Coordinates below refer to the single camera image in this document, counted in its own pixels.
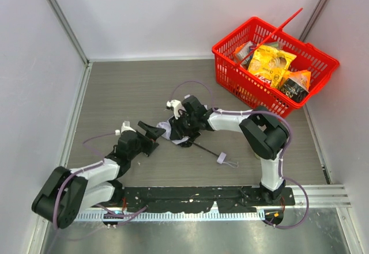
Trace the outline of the lavender folding umbrella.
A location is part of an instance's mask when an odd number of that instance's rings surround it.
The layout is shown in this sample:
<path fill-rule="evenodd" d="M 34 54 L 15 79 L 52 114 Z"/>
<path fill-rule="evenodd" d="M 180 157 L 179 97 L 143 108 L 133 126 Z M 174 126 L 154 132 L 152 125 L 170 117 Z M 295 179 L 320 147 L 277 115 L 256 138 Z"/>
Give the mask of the lavender folding umbrella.
<path fill-rule="evenodd" d="M 188 113 L 195 113 L 198 118 L 199 118 L 199 127 L 200 127 L 200 133 L 202 131 L 213 131 L 213 128 L 210 126 L 209 123 L 207 123 L 207 119 L 209 119 L 210 114 L 212 113 L 210 111 L 209 108 L 207 108 L 206 105 L 201 104 L 201 102 L 193 95 L 187 95 L 183 101 L 181 101 L 183 108 L 180 111 L 186 111 Z M 162 135 L 163 138 L 165 138 L 166 140 L 172 142 L 173 144 L 180 146 L 180 147 L 184 147 L 184 148 L 188 148 L 191 146 L 196 146 L 198 148 L 200 148 L 201 150 L 213 155 L 216 157 L 216 162 L 220 165 L 228 165 L 232 168 L 238 168 L 239 164 L 237 162 L 230 162 L 226 160 L 227 155 L 224 152 L 221 153 L 215 153 L 203 146 L 201 146 L 200 144 L 196 143 L 195 139 L 189 139 L 188 137 L 185 137 L 184 139 L 181 140 L 170 140 L 170 132 L 171 132 L 171 127 L 170 127 L 170 118 L 164 122 L 159 122 L 157 123 L 156 127 L 160 127 L 160 128 L 164 128 L 166 130 L 166 133 L 164 135 Z"/>

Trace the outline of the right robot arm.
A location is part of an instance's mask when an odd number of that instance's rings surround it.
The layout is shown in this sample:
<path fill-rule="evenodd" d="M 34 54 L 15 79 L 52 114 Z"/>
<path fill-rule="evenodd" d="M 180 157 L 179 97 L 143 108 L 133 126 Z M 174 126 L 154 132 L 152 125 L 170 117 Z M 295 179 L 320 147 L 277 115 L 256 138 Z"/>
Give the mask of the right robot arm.
<path fill-rule="evenodd" d="M 285 188 L 282 175 L 283 152 L 288 143 L 289 131 L 280 122 L 280 117 L 263 106 L 248 111 L 207 108 L 193 95 L 183 101 L 167 101 L 166 107 L 174 113 L 168 120 L 172 141 L 194 139 L 205 130 L 242 133 L 261 161 L 262 178 L 259 187 L 262 198 L 268 204 L 281 199 Z"/>

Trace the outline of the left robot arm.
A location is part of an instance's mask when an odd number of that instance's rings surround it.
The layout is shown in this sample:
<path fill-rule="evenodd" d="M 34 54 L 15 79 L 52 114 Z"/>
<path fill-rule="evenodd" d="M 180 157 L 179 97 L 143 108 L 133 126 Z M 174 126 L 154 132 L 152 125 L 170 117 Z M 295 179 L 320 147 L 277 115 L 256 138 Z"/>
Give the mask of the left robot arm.
<path fill-rule="evenodd" d="M 31 210 L 55 228 L 65 229 L 78 213 L 100 203 L 122 200 L 124 189 L 118 178 L 130 169 L 136 156 L 151 155 L 159 145 L 156 141 L 166 133 L 144 122 L 138 122 L 138 126 L 143 133 L 123 122 L 113 132 L 118 141 L 112 152 L 100 161 L 82 168 L 55 168 L 33 200 Z"/>

